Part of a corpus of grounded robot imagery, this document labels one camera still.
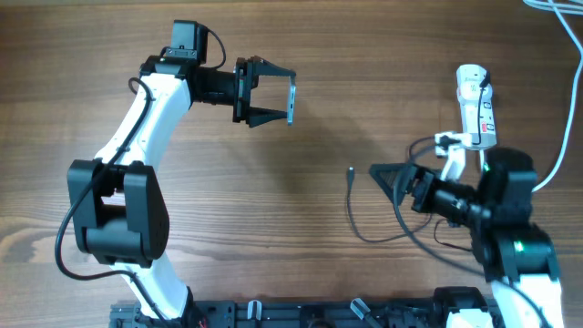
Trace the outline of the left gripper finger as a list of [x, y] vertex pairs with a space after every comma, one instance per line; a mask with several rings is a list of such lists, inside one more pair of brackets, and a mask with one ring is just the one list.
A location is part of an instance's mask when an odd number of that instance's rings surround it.
[[286, 111], [279, 111], [268, 108], [251, 107], [248, 109], [247, 114], [247, 125], [250, 128], [256, 128], [273, 120], [286, 119], [288, 117]]
[[296, 72], [294, 70], [276, 66], [260, 56], [254, 56], [252, 58], [252, 65], [253, 74], [255, 76], [271, 76], [271, 77], [296, 76]]

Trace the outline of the smartphone with cyan screen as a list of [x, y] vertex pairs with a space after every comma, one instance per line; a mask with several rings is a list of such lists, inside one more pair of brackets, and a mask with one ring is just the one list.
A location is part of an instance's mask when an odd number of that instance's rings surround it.
[[289, 77], [289, 92], [287, 100], [287, 124], [291, 126], [294, 120], [294, 108], [295, 108], [295, 96], [296, 96], [296, 83], [295, 77]]

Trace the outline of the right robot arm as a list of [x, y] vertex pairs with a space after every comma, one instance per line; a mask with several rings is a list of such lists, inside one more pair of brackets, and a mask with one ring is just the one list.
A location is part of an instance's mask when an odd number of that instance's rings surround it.
[[508, 327], [561, 327], [560, 269], [554, 244], [530, 217], [537, 173], [532, 158], [512, 148], [493, 148], [477, 187], [439, 179], [433, 169], [405, 163], [373, 164], [369, 173], [399, 210], [436, 214], [470, 231], [471, 251], [492, 286]]

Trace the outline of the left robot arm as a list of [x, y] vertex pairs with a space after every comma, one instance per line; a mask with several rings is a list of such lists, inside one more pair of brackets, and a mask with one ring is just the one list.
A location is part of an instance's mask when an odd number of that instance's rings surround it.
[[207, 320], [166, 253], [169, 213], [157, 169], [171, 135], [194, 103], [229, 106], [232, 119], [255, 128], [292, 122], [295, 90], [284, 110], [256, 108], [251, 92], [261, 77], [294, 80], [289, 68], [252, 56], [232, 71], [207, 65], [212, 31], [188, 20], [173, 24], [170, 44], [128, 81], [134, 101], [111, 140], [91, 160], [67, 172], [70, 207], [63, 228], [77, 247], [120, 275], [138, 297], [138, 322], [147, 327], [203, 327]]

